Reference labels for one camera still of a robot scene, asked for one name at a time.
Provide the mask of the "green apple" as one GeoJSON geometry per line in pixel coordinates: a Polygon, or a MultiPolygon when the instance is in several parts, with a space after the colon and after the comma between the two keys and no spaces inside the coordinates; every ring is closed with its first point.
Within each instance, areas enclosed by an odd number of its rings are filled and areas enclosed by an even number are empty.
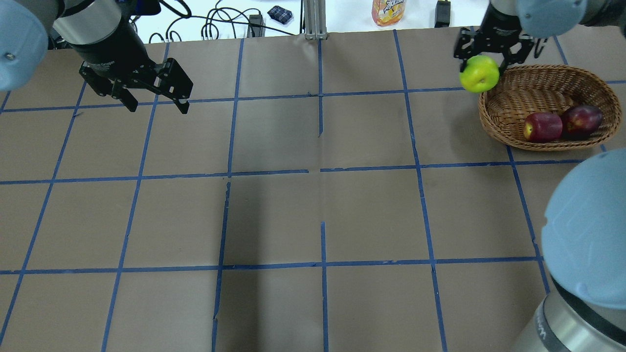
{"type": "Polygon", "coordinates": [[[478,55],[467,60],[467,66],[460,73],[463,89],[471,93],[484,93],[494,88],[500,78],[499,66],[494,58],[478,55]]]}

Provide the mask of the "red apple with yellow patch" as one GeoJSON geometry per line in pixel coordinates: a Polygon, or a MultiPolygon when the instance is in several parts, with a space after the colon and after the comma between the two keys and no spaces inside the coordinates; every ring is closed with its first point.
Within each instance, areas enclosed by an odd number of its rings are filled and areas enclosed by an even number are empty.
{"type": "Polygon", "coordinates": [[[538,112],[525,118],[523,136],[528,142],[554,142],[561,138],[562,131],[563,123],[558,114],[538,112]]]}

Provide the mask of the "dark red apple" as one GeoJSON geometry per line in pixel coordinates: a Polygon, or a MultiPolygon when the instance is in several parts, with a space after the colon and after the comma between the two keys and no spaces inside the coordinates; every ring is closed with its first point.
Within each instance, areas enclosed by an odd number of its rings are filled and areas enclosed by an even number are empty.
{"type": "Polygon", "coordinates": [[[560,118],[563,125],[562,136],[580,140],[592,136],[603,121],[601,109],[590,105],[579,105],[565,110],[560,118]]]}

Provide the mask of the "wicker basket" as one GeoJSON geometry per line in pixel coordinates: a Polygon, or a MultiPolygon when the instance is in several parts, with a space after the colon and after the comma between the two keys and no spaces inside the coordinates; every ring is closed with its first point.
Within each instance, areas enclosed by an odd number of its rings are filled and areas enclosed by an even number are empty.
{"type": "Polygon", "coordinates": [[[479,120],[485,132],[510,147],[537,152],[584,150],[608,142],[618,131],[624,114],[608,82],[586,69],[568,65],[523,65],[507,69],[498,84],[478,96],[479,120]],[[603,120],[585,140],[559,139],[528,142],[523,135],[529,114],[561,114],[570,107],[592,105],[603,120]]]}

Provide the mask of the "black power adapter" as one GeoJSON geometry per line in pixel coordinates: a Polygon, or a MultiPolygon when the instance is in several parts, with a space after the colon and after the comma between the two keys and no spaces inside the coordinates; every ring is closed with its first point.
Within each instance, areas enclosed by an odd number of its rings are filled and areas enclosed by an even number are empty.
{"type": "Polygon", "coordinates": [[[450,23],[451,2],[449,0],[437,0],[434,27],[449,27],[450,23]]]}

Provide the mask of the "orange drink bottle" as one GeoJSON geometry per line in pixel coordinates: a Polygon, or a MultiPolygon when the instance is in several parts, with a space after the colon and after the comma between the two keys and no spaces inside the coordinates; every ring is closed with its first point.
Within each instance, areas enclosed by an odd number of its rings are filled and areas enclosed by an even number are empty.
{"type": "Polygon", "coordinates": [[[372,18],[380,27],[394,25],[402,20],[405,13],[405,0],[373,0],[372,18]]]}

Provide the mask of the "small dark blue pouch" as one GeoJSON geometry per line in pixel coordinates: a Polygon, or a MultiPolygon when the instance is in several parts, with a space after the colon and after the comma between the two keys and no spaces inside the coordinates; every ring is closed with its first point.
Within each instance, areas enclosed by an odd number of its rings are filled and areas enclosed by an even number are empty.
{"type": "Polygon", "coordinates": [[[268,15],[275,22],[287,24],[293,19],[293,12],[281,6],[273,6],[268,10],[268,15]]]}

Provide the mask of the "aluminium frame post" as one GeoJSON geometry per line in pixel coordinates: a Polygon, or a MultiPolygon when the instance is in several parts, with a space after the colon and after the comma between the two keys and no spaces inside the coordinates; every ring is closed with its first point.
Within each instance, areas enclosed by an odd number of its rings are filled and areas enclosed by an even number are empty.
{"type": "Polygon", "coordinates": [[[326,0],[302,0],[302,30],[306,40],[326,40],[326,0]]]}

